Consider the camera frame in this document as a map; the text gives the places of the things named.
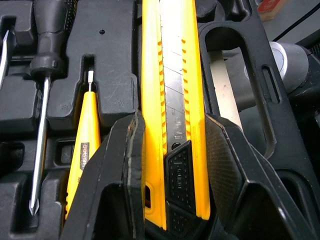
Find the black rubber grip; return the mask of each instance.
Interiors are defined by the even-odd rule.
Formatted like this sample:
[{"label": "black rubber grip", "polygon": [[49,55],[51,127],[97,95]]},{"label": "black rubber grip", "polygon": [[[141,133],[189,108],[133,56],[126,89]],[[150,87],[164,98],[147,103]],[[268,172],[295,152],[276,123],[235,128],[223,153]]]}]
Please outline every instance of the black rubber grip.
[{"label": "black rubber grip", "polygon": [[65,63],[61,53],[77,12],[77,0],[35,0],[34,17],[38,32],[37,55],[31,62],[32,76],[62,77]]}]

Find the yellow handle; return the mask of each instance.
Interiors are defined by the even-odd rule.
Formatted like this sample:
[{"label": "yellow handle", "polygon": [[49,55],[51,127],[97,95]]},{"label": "yellow handle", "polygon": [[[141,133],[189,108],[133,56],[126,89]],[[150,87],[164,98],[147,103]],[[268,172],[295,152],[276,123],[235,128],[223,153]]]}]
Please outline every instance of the yellow handle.
[{"label": "yellow handle", "polygon": [[78,131],[76,134],[70,175],[67,186],[66,215],[67,219],[77,187],[88,160],[100,146],[100,131],[96,94],[88,91],[84,94]]}]

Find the textured black plastic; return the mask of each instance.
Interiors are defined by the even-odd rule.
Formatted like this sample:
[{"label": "textured black plastic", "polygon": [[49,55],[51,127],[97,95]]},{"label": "textured black plastic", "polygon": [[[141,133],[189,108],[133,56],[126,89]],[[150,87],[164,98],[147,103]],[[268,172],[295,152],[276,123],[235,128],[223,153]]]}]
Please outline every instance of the textured black plastic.
[{"label": "textured black plastic", "polygon": [[224,226],[228,224],[233,214],[238,196],[241,193],[244,179],[241,176],[231,146],[225,140],[224,133],[218,124],[211,124],[206,120],[206,155],[210,186],[219,218]]},{"label": "textured black plastic", "polygon": [[31,0],[0,1],[0,47],[9,27],[14,28],[17,46],[20,51],[34,50],[37,33],[34,26],[34,9]]},{"label": "textured black plastic", "polygon": [[144,239],[145,123],[118,120],[86,165],[61,240]]},{"label": "textured black plastic", "polygon": [[11,173],[0,179],[0,235],[3,240],[58,240],[64,218],[65,204],[61,203],[67,189],[67,172],[52,171],[44,179],[41,190],[40,213],[30,217],[28,175]]},{"label": "textured black plastic", "polygon": [[78,126],[86,59],[94,59],[98,111],[102,128],[138,109],[137,77],[133,74],[134,16],[132,0],[79,0],[67,43],[66,79],[53,81],[47,118],[55,131]]},{"label": "textured black plastic", "polygon": [[165,200],[196,214],[191,141],[175,148],[164,157],[163,162]]},{"label": "textured black plastic", "polygon": [[[232,1],[220,1],[224,8]],[[259,18],[256,1],[237,3],[240,8],[226,14],[230,21],[214,21],[202,24],[199,29],[199,44],[202,62],[202,76],[205,93],[205,111],[220,115],[215,86],[210,70],[208,52],[231,50],[240,47],[248,71],[253,95],[259,112],[266,140],[264,157],[276,171],[294,173],[306,185],[304,193],[314,199],[312,212],[320,216],[320,187],[313,166],[297,126],[288,96],[285,92],[277,65],[269,46],[268,38]],[[272,75],[273,87],[268,87],[267,67]],[[310,209],[303,203],[303,208]],[[313,225],[319,232],[319,224]]]},{"label": "textured black plastic", "polygon": [[71,32],[78,0],[35,0],[37,55],[30,64],[32,76],[61,78],[66,71],[61,53]]},{"label": "textured black plastic", "polygon": [[5,134],[34,133],[37,130],[41,99],[36,82],[24,79],[23,75],[4,78],[0,89],[0,141]]},{"label": "textured black plastic", "polygon": [[[208,169],[214,200],[220,202],[217,205],[217,212],[219,217],[223,218],[221,222],[225,229],[239,239],[256,239],[258,234],[259,239],[266,240],[317,239],[316,233],[307,224],[274,168],[250,146],[240,127],[214,115],[206,115],[205,124],[206,135],[220,132],[215,134],[216,141],[224,142],[231,152],[225,155],[224,161],[233,162],[221,165],[220,171]],[[212,142],[207,141],[206,146],[209,153],[207,161],[216,166],[221,158],[210,153],[216,150]],[[232,179],[240,191],[231,189],[230,195],[226,198],[221,194],[226,192],[222,190],[225,183],[217,182],[215,178],[221,178],[232,165],[237,167],[232,168],[230,176],[236,175]],[[231,205],[232,202],[229,200],[223,203],[225,199],[236,199],[236,201]]]}]

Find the silver metal part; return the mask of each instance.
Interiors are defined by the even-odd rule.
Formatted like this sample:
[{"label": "silver metal part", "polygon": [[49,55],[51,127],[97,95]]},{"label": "silver metal part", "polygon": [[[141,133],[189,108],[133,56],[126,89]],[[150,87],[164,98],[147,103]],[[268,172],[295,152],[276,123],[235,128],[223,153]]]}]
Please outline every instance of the silver metal part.
[{"label": "silver metal part", "polygon": [[90,70],[88,72],[88,83],[89,83],[89,92],[92,91],[92,83],[94,81],[94,71]]},{"label": "silver metal part", "polygon": [[39,209],[39,193],[41,191],[41,180],[42,174],[45,166],[46,158],[46,145],[47,145],[47,106],[49,99],[49,90],[51,85],[51,78],[46,77],[44,79],[43,95],[42,95],[42,105],[40,113],[40,122],[38,128],[38,136],[36,139],[36,151],[35,151],[35,161],[34,170],[32,178],[32,190],[31,199],[29,202],[29,210],[31,215],[35,215]]},{"label": "silver metal part", "polygon": [[7,30],[2,45],[1,62],[0,62],[0,89],[4,78],[8,72],[9,63],[16,47],[16,36],[13,31]]},{"label": "silver metal part", "polygon": [[160,0],[167,152],[186,142],[183,89],[181,1]]},{"label": "silver metal part", "polygon": [[[309,70],[308,56],[296,44],[270,42],[270,47],[287,94],[299,87]],[[256,105],[248,72],[241,54],[225,61],[238,111]]]},{"label": "silver metal part", "polygon": [[237,104],[222,52],[209,52],[209,60],[220,116],[229,119],[242,129]]}]

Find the tool holder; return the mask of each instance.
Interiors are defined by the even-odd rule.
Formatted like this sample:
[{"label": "tool holder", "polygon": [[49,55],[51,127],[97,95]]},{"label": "tool holder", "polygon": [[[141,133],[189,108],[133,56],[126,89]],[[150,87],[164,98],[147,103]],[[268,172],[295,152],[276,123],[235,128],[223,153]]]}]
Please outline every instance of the tool holder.
[{"label": "tool holder", "polygon": [[206,22],[198,28],[205,111],[220,115],[208,52],[240,47],[266,140],[264,157],[318,235],[319,183],[259,20],[256,1],[219,1],[217,4],[224,9],[226,20]]},{"label": "tool holder", "polygon": [[78,1],[66,43],[67,72],[50,87],[40,208],[31,216],[28,204],[43,89],[43,78],[30,75],[38,38],[34,7],[31,0],[0,1],[0,47],[9,28],[17,42],[0,89],[0,239],[59,239],[86,72],[94,70],[102,140],[117,120],[139,107],[136,16],[132,0]]},{"label": "tool holder", "polygon": [[[196,0],[205,111],[215,116],[220,115],[208,52],[240,47],[263,123],[267,142],[264,157],[271,163],[295,200],[312,233],[319,238],[319,184],[259,19],[256,2],[259,1]],[[129,192],[123,178],[127,172],[122,172],[126,169],[124,166],[128,159],[120,164],[122,158],[106,158],[106,153],[114,152],[112,150],[117,147],[111,142],[108,143],[111,137],[121,141],[118,142],[119,146],[127,146],[126,137],[130,135],[131,129],[128,126],[133,119],[139,119],[137,114],[135,117],[132,114],[141,108],[141,1],[78,1],[75,21],[66,44],[67,73],[64,78],[54,79],[50,88],[47,109],[49,132],[40,209],[36,216],[30,215],[28,205],[43,83],[30,77],[29,65],[37,51],[33,11],[31,0],[0,0],[0,47],[9,27],[13,26],[17,41],[8,75],[0,89],[0,239],[57,240],[60,236],[62,239],[92,239],[95,229],[101,230],[100,233],[104,236],[106,233],[102,231],[103,227],[112,221],[101,221],[103,218],[97,211],[87,212],[86,216],[90,217],[88,220],[80,218],[77,211],[73,212],[71,209],[69,217],[74,223],[72,224],[71,220],[65,223],[68,174],[86,89],[84,76],[86,71],[94,69],[101,141],[106,139],[96,154],[100,156],[99,164],[104,164],[104,168],[99,171],[114,175],[109,179],[105,177],[103,183],[96,185],[96,195],[92,196],[87,206],[94,207],[95,210],[102,208],[103,213],[113,209],[111,206],[114,205],[110,202],[118,200],[102,197],[105,186],[110,185],[110,190],[117,190],[117,196],[123,197]],[[105,135],[118,120],[120,122],[115,126],[121,129],[121,137],[111,131],[112,134],[106,138]],[[142,122],[139,123],[139,129],[143,132]],[[120,149],[117,154],[123,157],[125,152],[125,149]],[[136,153],[136,156],[143,160],[141,154]],[[119,171],[114,173],[110,168],[116,163],[119,163]],[[93,181],[89,181],[93,178],[91,165],[89,162],[83,172],[83,177],[88,178],[88,184],[83,180],[79,185],[79,192],[84,195],[90,184],[98,181],[96,175]],[[136,182],[132,188],[136,195],[141,194],[138,190],[139,184]],[[100,199],[105,199],[106,202],[100,202]],[[122,210],[131,209],[128,199],[126,198],[125,202],[119,200]],[[214,195],[211,194],[212,206],[214,200]],[[81,211],[82,204],[83,202],[75,199],[74,209]],[[143,222],[139,215],[141,209],[134,209],[138,214],[136,216],[139,216],[134,221]],[[133,223],[131,216],[124,212],[113,214],[124,216],[123,219],[116,219],[114,223]],[[212,207],[209,221],[198,229],[195,227],[192,231],[194,234],[189,235],[189,239],[216,239],[221,235],[228,240],[237,239],[225,233],[225,229],[230,229],[220,218],[219,211]],[[95,228],[91,225],[94,223],[100,225]],[[88,224],[90,232],[80,230]],[[123,228],[125,230],[117,229],[119,234],[111,235],[110,239],[117,239],[117,236],[133,237],[134,231],[130,224]],[[145,230],[146,239],[176,239],[159,233],[157,229],[151,229],[148,223]],[[135,236],[143,238],[141,229],[136,228],[135,231]]]}]

